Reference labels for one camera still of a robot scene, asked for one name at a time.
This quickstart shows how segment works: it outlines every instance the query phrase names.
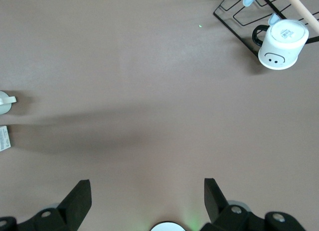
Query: black wire rack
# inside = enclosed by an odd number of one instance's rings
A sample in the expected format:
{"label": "black wire rack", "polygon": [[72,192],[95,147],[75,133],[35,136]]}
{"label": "black wire rack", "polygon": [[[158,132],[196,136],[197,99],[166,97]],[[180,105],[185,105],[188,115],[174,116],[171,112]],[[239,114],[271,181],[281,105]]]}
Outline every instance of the black wire rack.
{"label": "black wire rack", "polygon": [[[319,0],[300,0],[319,20]],[[276,14],[280,19],[297,19],[308,27],[310,38],[306,44],[319,41],[315,31],[304,21],[288,0],[255,0],[250,6],[244,6],[243,0],[224,0],[214,15],[235,34],[256,56],[260,47],[252,40],[253,30],[260,24],[268,24],[270,17]]]}

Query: mug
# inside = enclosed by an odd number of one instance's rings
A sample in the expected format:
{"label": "mug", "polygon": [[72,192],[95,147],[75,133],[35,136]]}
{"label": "mug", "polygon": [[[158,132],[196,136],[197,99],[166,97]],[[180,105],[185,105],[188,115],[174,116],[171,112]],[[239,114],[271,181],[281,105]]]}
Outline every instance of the mug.
{"label": "mug", "polygon": [[[258,31],[266,31],[264,41]],[[259,61],[267,68],[283,70],[293,66],[309,37],[307,27],[298,20],[282,19],[267,26],[259,25],[253,31],[253,41],[261,46]]]}
{"label": "mug", "polygon": [[12,103],[16,103],[16,98],[9,97],[7,93],[0,91],[0,115],[10,111]]}

